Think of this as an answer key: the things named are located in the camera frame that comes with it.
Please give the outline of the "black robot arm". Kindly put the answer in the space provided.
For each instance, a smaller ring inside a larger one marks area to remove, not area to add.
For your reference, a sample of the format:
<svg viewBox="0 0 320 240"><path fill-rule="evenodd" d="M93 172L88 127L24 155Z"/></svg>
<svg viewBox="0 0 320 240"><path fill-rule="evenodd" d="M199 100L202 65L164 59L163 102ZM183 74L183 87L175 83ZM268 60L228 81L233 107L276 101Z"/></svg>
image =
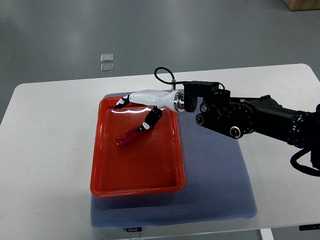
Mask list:
<svg viewBox="0 0 320 240"><path fill-rule="evenodd" d="M257 132L300 150L290 158L296 170L320 175L320 109L314 112L282 107L270 95L232 97L220 82L183 81L175 105L193 113L196 123L233 139Z"/></svg>

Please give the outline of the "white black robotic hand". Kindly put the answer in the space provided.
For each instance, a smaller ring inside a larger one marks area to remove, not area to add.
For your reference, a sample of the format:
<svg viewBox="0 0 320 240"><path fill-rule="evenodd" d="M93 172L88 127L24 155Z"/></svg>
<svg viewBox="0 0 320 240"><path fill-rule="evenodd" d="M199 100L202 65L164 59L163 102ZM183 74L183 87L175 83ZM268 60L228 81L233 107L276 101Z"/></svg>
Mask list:
<svg viewBox="0 0 320 240"><path fill-rule="evenodd" d="M182 90L161 91L161 90L142 90L132 92L123 96L115 104L114 109L122 109L124 106L139 104L153 107L147 114L143 123L137 128L138 132L152 129L162 117L162 109L168 108L173 112L183 112L184 109L184 92Z"/></svg>

